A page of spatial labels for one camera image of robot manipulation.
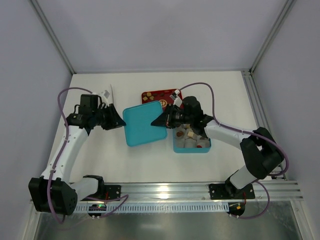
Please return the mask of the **brown oval chocolate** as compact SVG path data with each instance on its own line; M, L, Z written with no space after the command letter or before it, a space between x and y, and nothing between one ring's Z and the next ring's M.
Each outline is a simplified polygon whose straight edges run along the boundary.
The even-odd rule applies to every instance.
M176 133L176 137L177 137L178 139L181 139L183 136L184 136L184 133L181 132L181 131L179 131L179 132Z

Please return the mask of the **white square chocolate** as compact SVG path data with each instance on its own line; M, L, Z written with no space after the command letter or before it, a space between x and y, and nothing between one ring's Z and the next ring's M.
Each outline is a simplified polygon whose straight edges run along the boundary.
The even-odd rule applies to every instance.
M189 132L187 133L187 135L188 135L189 138L193 138L195 134L194 134L194 132L189 131Z

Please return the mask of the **teal box lid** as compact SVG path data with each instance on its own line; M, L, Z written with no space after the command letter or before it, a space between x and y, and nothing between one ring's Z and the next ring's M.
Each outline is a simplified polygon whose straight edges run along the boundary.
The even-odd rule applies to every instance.
M126 123L124 127L126 144L129 147L136 147L164 140L168 136L167 130L164 127L151 125L152 121L162 113L162 105L158 101L124 109L122 116Z

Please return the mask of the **red chocolate tray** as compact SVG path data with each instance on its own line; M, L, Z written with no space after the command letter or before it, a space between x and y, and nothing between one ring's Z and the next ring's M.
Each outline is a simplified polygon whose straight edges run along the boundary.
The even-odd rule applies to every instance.
M170 95L174 90L176 90L176 88L145 91L141 94L141 103L147 104L150 102L160 102L162 109L165 110L168 105L173 105L173 100L170 98Z

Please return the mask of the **teal chocolate box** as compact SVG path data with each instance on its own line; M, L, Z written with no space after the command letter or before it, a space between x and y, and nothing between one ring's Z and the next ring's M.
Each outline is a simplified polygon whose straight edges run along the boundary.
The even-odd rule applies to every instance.
M177 138L176 133L183 132L182 138ZM189 124L182 124L175 128L173 133L173 151L177 154L205 154L208 153L212 147L209 138L202 137L194 132L194 137L188 137L188 132L194 132ZM203 148L197 148L197 145L202 145Z

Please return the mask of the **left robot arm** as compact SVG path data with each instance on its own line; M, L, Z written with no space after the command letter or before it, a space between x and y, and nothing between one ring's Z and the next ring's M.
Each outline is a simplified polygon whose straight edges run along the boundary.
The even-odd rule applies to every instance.
M38 212L70 216L84 199L101 200L106 194L103 177L85 175L71 183L75 160L95 127L113 130L126 126L113 103L104 94L82 94L74 111L64 118L65 131L51 162L28 189Z

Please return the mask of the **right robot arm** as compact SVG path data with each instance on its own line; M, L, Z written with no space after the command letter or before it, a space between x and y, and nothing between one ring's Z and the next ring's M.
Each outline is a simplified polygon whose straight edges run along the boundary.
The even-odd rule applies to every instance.
M285 159L285 154L266 128L246 131L223 125L205 114L194 96L185 97L182 104L182 108L169 104L151 125L174 129L187 124L195 134L231 145L242 153L244 166L223 184L213 186L215 193L239 199L247 186L267 177Z

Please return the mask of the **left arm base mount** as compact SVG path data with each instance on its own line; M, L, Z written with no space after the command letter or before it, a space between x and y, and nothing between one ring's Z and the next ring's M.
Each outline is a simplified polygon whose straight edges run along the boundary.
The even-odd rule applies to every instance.
M98 200L114 200L121 196L121 185L114 185L110 183L105 183L102 176L98 175L85 175L83 178L95 179L98 181L97 190L84 198L84 201L93 201L94 199Z

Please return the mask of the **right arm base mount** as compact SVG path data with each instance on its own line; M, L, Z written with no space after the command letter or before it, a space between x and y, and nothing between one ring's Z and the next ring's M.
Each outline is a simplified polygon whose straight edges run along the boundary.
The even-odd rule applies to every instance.
M208 187L211 200L253 200L256 198L251 183L242 189L237 189L231 183L211 183Z

